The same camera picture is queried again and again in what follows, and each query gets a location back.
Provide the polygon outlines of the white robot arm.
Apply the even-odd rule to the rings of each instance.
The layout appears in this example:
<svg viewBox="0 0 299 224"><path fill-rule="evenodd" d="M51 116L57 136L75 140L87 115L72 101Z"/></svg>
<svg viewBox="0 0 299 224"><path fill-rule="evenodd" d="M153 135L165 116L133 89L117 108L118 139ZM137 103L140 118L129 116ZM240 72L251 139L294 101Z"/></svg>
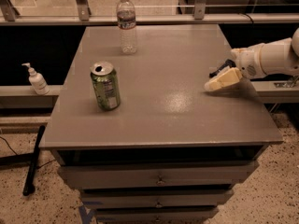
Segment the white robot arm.
<svg viewBox="0 0 299 224"><path fill-rule="evenodd" d="M257 79L269 75L299 75L299 29L292 37L247 48L231 49L233 59L209 74L206 91L217 91L239 83L242 78Z"/></svg>

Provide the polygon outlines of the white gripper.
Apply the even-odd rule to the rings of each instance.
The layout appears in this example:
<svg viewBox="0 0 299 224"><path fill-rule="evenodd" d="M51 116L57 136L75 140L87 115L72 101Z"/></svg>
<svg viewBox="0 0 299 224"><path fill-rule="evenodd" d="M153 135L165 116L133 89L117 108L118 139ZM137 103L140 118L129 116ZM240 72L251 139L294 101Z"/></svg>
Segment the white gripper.
<svg viewBox="0 0 299 224"><path fill-rule="evenodd" d="M262 47L263 44L257 44L247 48L231 49L237 68L226 67L221 70L205 84L205 90L217 91L232 86L242 79L242 75L247 79L265 77L265 72L260 62Z"/></svg>

